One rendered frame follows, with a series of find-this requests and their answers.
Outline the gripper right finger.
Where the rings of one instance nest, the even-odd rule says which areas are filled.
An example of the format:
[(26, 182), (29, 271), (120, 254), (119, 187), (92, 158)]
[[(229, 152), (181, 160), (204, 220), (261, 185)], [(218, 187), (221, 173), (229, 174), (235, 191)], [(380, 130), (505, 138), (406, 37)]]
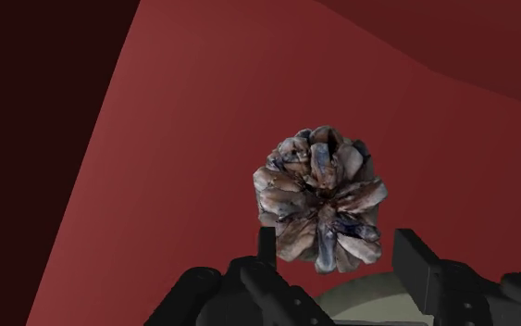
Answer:
[(411, 229), (394, 232), (391, 265), (433, 326), (521, 326), (521, 272), (490, 281), (467, 264), (438, 257)]

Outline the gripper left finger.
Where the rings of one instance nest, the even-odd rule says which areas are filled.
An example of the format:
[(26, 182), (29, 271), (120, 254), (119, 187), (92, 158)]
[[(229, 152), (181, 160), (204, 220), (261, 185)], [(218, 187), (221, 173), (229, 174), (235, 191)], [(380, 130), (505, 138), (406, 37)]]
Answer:
[(275, 229), (262, 227), (256, 255), (234, 258), (224, 274), (184, 271), (143, 326), (333, 326), (333, 320), (278, 274)]

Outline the pale grey round object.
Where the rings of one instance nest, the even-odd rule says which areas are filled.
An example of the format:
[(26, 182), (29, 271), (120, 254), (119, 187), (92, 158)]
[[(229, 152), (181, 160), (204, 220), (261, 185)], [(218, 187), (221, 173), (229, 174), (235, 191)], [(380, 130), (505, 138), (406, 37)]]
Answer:
[(344, 282), (315, 301), (337, 326), (433, 326), (393, 272)]

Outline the brown grey pine cone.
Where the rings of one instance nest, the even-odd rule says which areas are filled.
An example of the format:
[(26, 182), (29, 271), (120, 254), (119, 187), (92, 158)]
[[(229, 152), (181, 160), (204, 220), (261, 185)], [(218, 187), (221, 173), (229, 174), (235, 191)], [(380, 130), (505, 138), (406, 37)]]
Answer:
[(388, 196), (360, 140), (330, 126), (281, 141), (253, 175), (258, 218), (276, 231), (276, 255), (328, 274), (382, 255), (378, 208)]

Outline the red sofa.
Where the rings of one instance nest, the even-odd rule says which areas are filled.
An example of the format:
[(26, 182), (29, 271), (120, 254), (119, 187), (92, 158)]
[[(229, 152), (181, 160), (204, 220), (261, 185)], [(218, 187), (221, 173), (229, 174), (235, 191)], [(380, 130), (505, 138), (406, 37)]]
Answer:
[(303, 128), (363, 140), (378, 226), (521, 271), (521, 103), (437, 74), (312, 0), (142, 0), (27, 326), (143, 326), (188, 268), (256, 249), (253, 174)]

